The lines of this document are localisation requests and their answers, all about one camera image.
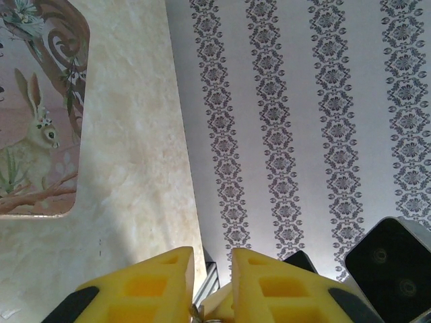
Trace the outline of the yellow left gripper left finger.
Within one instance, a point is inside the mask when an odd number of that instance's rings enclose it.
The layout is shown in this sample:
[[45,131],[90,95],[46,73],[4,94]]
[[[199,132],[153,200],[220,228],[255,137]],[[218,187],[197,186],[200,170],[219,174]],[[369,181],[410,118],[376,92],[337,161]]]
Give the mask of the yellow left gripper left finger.
[[182,246],[80,285],[44,322],[190,322],[194,252]]

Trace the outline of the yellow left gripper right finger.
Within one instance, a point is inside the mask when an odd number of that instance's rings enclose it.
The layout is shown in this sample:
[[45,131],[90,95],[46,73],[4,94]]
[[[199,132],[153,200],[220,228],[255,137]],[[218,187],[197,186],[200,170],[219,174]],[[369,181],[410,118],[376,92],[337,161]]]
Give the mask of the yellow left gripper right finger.
[[232,251],[236,322],[382,322],[349,286],[246,248]]

